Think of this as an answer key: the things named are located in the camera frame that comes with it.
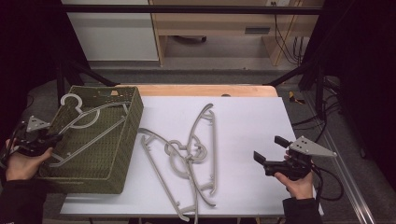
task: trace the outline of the floor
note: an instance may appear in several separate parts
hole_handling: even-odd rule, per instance
[[[195,39],[170,38],[163,66],[155,62],[92,62],[92,68],[104,77],[120,83],[190,83],[190,84],[253,84],[261,85],[286,74],[296,65],[286,60],[277,67],[270,64],[263,43],[259,37],[209,36],[205,43]],[[97,81],[83,78],[87,85],[100,85]],[[312,109],[315,91],[299,91],[297,83],[300,77],[294,77],[276,87],[290,116],[295,123],[315,116]],[[336,78],[329,77],[336,84]],[[56,112],[56,85],[47,83],[31,92],[34,102],[25,113],[42,115],[43,120],[51,120]],[[290,92],[297,101],[290,100]],[[359,143],[350,131],[343,116],[343,108],[337,105],[334,92],[325,91],[329,97],[328,105],[335,104],[329,111],[325,132],[318,142],[336,150],[341,160],[317,158],[317,165],[329,169],[347,180],[346,193],[337,202],[322,200],[325,223],[396,223],[396,193],[376,167],[375,162],[363,159],[359,152]],[[296,137],[304,135],[316,139],[323,123],[312,119],[305,125],[296,125]],[[323,195],[336,197],[340,188],[334,179],[325,176]],[[63,223],[77,221],[89,223],[87,218],[63,217],[59,215],[64,195],[49,195],[45,204],[45,223]],[[95,219],[94,223],[127,223],[127,220]],[[262,223],[276,223],[276,219],[264,218]]]

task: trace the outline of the human hand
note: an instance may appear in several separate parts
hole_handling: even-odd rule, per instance
[[[285,159],[289,159],[289,152],[286,151],[287,155]],[[286,186],[291,197],[295,197],[297,200],[301,199],[310,199],[314,197],[312,184],[313,184],[313,175],[312,171],[306,175],[304,178],[298,180],[290,180],[285,175],[281,173],[275,173],[274,177],[279,180],[280,183]]]
[[[51,153],[52,147],[48,148],[46,152],[37,157],[24,156],[18,152],[13,153],[8,160],[8,168],[6,170],[7,181],[31,179],[37,172],[40,164],[48,159]]]

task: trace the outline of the gray floor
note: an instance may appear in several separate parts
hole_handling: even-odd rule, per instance
[[[190,83],[190,84],[257,84],[261,85],[286,74],[294,65],[283,63],[273,67],[269,63],[260,38],[208,37],[205,43],[189,39],[170,38],[163,67],[156,63],[92,63],[102,76],[121,83]],[[83,75],[87,85],[100,85]],[[314,91],[299,92],[296,86],[299,77],[294,77],[278,86],[277,92],[284,99],[285,107],[290,116],[290,122],[311,118],[314,113],[310,104],[290,102],[289,93],[294,91],[298,99],[310,102]],[[23,119],[36,115],[43,120],[51,120],[56,112],[56,84],[51,81],[34,89],[34,98],[23,115]],[[298,126],[308,128],[295,130],[296,136],[304,135],[310,139],[318,136],[317,121]],[[319,143],[325,147],[336,147],[339,155],[351,173],[353,183],[356,183],[358,193],[367,204],[375,222],[361,221],[353,202],[354,195],[345,194],[337,202],[321,201],[324,210],[325,223],[396,223],[396,193],[371,160],[361,158],[359,144],[350,131],[342,114],[342,108],[337,107],[328,117],[326,133]],[[314,162],[335,173],[336,161],[329,159],[314,159]],[[335,197],[339,192],[336,182],[325,175],[323,196]],[[72,220],[71,217],[59,215],[64,195],[51,194],[45,204],[45,218]],[[276,223],[266,219],[263,223]]]

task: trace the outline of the aluminum rail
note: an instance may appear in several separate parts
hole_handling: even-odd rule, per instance
[[[151,5],[41,5],[50,12],[89,13],[203,13],[203,14],[273,14],[322,15],[336,12],[322,7],[237,7],[237,6],[151,6]]]

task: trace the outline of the green woven basket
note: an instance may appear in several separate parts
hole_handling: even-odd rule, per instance
[[[128,102],[124,105],[113,105],[79,119],[74,126],[82,129],[69,128],[64,137],[53,150],[55,157],[48,159],[38,172],[38,179],[49,181],[49,192],[61,193],[122,193],[125,178],[131,161],[134,140],[137,135],[143,113],[143,103],[137,87],[80,87],[73,86],[69,93],[74,93],[82,100],[82,112],[90,111],[101,105]],[[50,133],[60,132],[66,125],[79,116],[76,110],[78,100],[67,97],[56,114]],[[123,122],[93,141],[92,139],[109,130],[115,123]],[[68,160],[61,166],[60,158]]]

